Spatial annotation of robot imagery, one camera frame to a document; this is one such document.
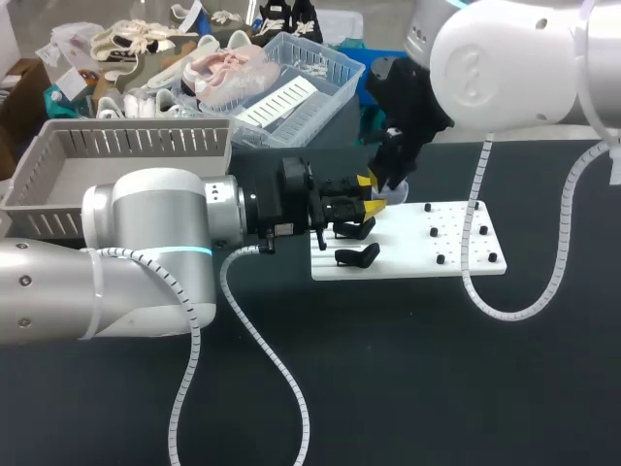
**paper label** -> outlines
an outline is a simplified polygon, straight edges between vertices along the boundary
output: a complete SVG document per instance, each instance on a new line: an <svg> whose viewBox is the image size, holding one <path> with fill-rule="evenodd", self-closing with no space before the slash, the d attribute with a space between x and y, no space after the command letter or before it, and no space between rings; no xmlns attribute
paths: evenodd
<svg viewBox="0 0 621 466"><path fill-rule="evenodd" d="M56 67L58 66L58 58L60 58L60 49L50 42L45 47L35 51L37 56L41 58L47 65Z"/></svg>
<svg viewBox="0 0 621 466"><path fill-rule="evenodd" d="M56 85L70 101L73 101L88 87L88 84L76 68L72 68L62 75L56 82Z"/></svg>
<svg viewBox="0 0 621 466"><path fill-rule="evenodd" d="M185 17L185 19L181 23L181 26L179 26L179 31L183 33L186 33L187 31L189 31L190 27L192 27L192 24L194 24L194 21L196 21L196 18L198 17L198 15L201 13L202 10L203 10L203 4L199 2L198 0L194 0L194 3L192 4L192 8L190 8L190 12L187 14L187 17Z"/></svg>

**shoe box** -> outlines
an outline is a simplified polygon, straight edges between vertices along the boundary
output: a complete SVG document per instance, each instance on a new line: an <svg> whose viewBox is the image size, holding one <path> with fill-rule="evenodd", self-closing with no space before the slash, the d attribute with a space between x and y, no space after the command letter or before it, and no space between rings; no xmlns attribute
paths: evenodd
<svg viewBox="0 0 621 466"><path fill-rule="evenodd" d="M43 93L51 86L39 58L22 58L8 74L21 79L0 107L0 181L13 175L16 162L46 120Z"/></svg>

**blue object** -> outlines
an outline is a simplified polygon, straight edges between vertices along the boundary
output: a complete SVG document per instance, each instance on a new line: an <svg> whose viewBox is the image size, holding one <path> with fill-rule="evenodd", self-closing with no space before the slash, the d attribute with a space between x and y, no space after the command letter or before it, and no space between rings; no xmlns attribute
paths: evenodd
<svg viewBox="0 0 621 466"><path fill-rule="evenodd" d="M212 250L208 248L199 248L196 246L168 246L165 248L150 248L148 250L136 251L144 255L147 254L163 254L166 252L202 252L203 254L213 255Z"/></svg>
<svg viewBox="0 0 621 466"><path fill-rule="evenodd" d="M362 75L362 78L358 82L358 87L356 87L356 93L360 99L360 105L377 105L376 100L371 96L365 85L367 83L367 76L369 75L369 71L371 70L371 64L377 59L382 58L383 56L397 56L397 57L407 57L408 54L402 50L373 50L373 49L351 49L347 47L339 47L338 51L344 53L352 60L356 60L363 65L365 65L365 73Z"/></svg>
<svg viewBox="0 0 621 466"><path fill-rule="evenodd" d="M258 17L253 23L252 23L252 32L259 32L259 29L261 29L261 26L263 25L263 19L261 19L260 17Z"/></svg>
<svg viewBox="0 0 621 466"><path fill-rule="evenodd" d="M62 94L56 84L54 84L52 87L48 87L43 93L43 99L46 103L46 112L48 113L48 118L79 118L80 114L78 113L77 106L69 102L67 97L65 97L65 94L63 94L63 99L60 103L56 103L51 100L51 94L55 91L58 91Z"/></svg>
<svg viewBox="0 0 621 466"><path fill-rule="evenodd" d="M198 14L196 20L194 21L194 24L196 25L196 31L198 32L199 36L205 36L212 33L212 26L207 19L205 9L201 10L201 12Z"/></svg>

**white cable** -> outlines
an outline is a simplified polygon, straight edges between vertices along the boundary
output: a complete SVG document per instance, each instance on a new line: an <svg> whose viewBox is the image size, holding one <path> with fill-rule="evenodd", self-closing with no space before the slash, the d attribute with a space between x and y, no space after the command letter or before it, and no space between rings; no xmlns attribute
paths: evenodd
<svg viewBox="0 0 621 466"><path fill-rule="evenodd" d="M492 143L494 140L494 134L490 133L485 139L483 144L483 150L478 160L476 167L476 174L474 175L473 187L470 191L470 197L468 200L468 209L466 210L466 219L464 220L464 230L462 233L462 254L461 254L461 266L462 266L462 279L464 281L464 287L468 292L468 295L476 304L476 306L483 312L498 320L516 321L524 320L532 317L541 311L550 302L558 291L559 285L565 274L565 268L567 266L568 255L570 252L570 234L572 229L572 202L573 194L575 192L575 186L578 179L582 175L582 172L586 167L597 157L608 151L608 145L604 142L593 146L586 152L584 152L580 158L573 164L572 170L565 181L563 187L563 194L561 197L561 217L559 225L559 243L556 249L556 262L554 263L554 270L552 277L550 278L547 287L543 291L541 297L528 308L518 311L516 313L504 313L498 311L487 303L485 303L474 289L473 281L469 270L469 245L470 245L470 232L473 226L474 216L474 204L480 191L481 182L483 181L483 175L485 174L485 167L487 166L487 160L489 158L490 150L492 149Z"/></svg>
<svg viewBox="0 0 621 466"><path fill-rule="evenodd" d="M177 280L175 280L175 277L169 274L168 271L156 261L149 259L140 252L125 250L122 248L108 248L106 250L98 250L98 252L106 257L124 257L126 259L131 259L134 262L138 262L142 266L149 268L175 292L177 299L179 299L181 306L186 312L190 326L190 335L192 337L190 358L189 361L187 361L185 374L183 374L181 386L177 392L177 396L175 397L171 420L168 424L168 456L171 461L171 466L180 466L179 453L177 450L177 429L179 427L183 400L185 399L187 390L192 383L192 377L194 377L194 372L196 371L198 358L201 352L201 327L199 325L198 317L192 307L192 303L190 303L190 300L181 285L177 282Z"/></svg>
<svg viewBox="0 0 621 466"><path fill-rule="evenodd" d="M272 359L272 362L276 364L276 367L278 368L280 373L286 378L287 382L289 383L289 386L291 386L291 389L293 390L293 394L298 400L298 406L300 407L300 415L302 417L302 442L301 442L300 451L298 452L298 456L295 460L294 466L302 466L302 464L304 463L304 459L307 456L307 452L309 451L309 442L311 440L311 419L309 418L309 410L307 408L307 403L306 401L304 401L304 395L302 395L302 391L300 390L300 387L295 382L295 380L293 379L293 376L289 373L287 368L284 367L284 364L282 364L282 361L278 359L278 356L276 356L276 354L272 351L270 346L265 342L265 340L263 340L259 332L257 332L256 328L254 328L254 325L252 325L252 323L250 323L248 318L245 316L244 312L242 311L240 306L237 304L237 301L235 301L235 298L231 294L231 289L229 288L229 284L226 281L226 273L229 270L229 266L233 263L235 259L243 255L251 255L251 254L258 254L258 253L259 253L259 248L257 246L249 246L246 248L240 248L236 250L235 252L233 252L231 255L229 255L224 261L224 263L222 264L222 268L220 269L220 285L222 286L222 291L224 292L224 296L226 297L226 300L231 305L231 308L233 308L233 311L235 311L235 314L237 315L237 317L240 318L240 320L242 321L242 324L245 326L248 332L250 332L250 335L252 335L252 338L256 340L256 343L258 343L261 349L270 357L270 359Z"/></svg>

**pink sneaker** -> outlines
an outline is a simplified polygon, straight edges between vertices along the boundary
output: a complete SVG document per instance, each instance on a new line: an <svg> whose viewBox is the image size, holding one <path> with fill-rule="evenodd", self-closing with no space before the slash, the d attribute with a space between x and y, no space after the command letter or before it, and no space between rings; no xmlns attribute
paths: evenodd
<svg viewBox="0 0 621 466"><path fill-rule="evenodd" d="M260 53L265 54L260 47L253 45L219 50L188 63L183 71L183 82L195 94L202 93L214 79L221 82L220 72L238 70Z"/></svg>
<svg viewBox="0 0 621 466"><path fill-rule="evenodd" d="M183 82L208 107L256 95L276 82L280 67L255 45L220 50L185 67Z"/></svg>
<svg viewBox="0 0 621 466"><path fill-rule="evenodd" d="M196 96L201 106L221 111L227 104L237 105L242 99L269 89L280 76L276 63L264 61L248 64L238 70L225 70L217 79Z"/></svg>

